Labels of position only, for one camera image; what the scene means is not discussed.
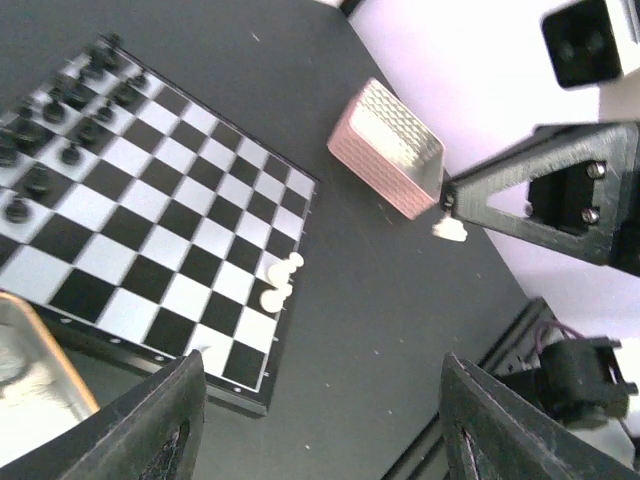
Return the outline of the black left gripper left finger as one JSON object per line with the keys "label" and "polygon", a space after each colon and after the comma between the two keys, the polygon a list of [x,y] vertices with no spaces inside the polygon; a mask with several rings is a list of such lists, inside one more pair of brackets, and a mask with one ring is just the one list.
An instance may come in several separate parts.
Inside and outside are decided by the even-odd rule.
{"label": "black left gripper left finger", "polygon": [[177,358],[1,468],[3,479],[190,479],[204,427],[202,356]]}

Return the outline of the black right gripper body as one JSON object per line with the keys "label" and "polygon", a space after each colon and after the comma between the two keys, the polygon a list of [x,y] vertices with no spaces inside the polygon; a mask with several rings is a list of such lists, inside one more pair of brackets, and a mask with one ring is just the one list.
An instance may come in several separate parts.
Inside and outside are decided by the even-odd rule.
{"label": "black right gripper body", "polygon": [[639,272],[639,124],[542,125],[444,184],[444,209],[582,261]]}

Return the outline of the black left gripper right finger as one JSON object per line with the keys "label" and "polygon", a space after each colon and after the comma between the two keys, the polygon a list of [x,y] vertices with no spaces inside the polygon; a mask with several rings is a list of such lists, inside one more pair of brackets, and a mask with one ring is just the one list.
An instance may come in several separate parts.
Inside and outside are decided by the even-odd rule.
{"label": "black left gripper right finger", "polygon": [[474,363],[445,355],[439,416],[452,479],[637,479]]}

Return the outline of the white chess piece carried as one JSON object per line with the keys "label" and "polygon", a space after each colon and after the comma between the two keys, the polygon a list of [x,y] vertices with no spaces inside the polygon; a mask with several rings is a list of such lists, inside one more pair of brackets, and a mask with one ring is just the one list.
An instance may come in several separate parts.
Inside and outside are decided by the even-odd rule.
{"label": "white chess piece carried", "polygon": [[432,234],[438,238],[454,241],[465,242],[468,236],[464,224],[453,218],[448,212],[432,226]]}

